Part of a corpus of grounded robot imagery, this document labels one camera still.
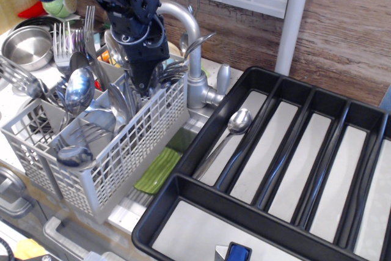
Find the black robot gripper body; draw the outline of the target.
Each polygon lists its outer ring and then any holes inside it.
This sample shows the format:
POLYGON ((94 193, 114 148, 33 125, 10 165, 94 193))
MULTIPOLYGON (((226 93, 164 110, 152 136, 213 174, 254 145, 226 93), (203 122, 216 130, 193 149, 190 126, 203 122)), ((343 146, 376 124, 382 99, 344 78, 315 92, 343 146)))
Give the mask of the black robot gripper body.
POLYGON ((146 24, 135 16, 109 12, 111 35, 127 57, 125 68, 137 90, 147 90, 155 67, 169 58, 164 18, 157 13, 146 24))

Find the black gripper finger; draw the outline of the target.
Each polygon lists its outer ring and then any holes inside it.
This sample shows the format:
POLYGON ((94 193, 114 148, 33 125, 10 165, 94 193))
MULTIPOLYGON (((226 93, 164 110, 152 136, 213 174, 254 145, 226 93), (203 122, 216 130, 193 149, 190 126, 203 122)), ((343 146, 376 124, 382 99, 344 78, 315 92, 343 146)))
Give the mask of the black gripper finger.
POLYGON ((146 81, 146 82, 136 81, 134 83, 134 88, 135 88, 136 92, 141 95, 141 97, 149 97, 150 96, 149 85, 150 85, 149 81, 146 81))

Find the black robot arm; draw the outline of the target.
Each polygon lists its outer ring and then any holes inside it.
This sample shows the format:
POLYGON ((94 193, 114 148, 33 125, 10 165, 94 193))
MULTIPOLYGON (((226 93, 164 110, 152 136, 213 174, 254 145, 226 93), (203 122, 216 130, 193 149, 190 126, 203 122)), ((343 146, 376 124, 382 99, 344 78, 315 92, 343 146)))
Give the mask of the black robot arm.
POLYGON ((135 90, 147 94, 156 66, 169 57, 164 18, 157 13, 160 0, 96 1, 109 18, 114 40, 125 52, 135 90))

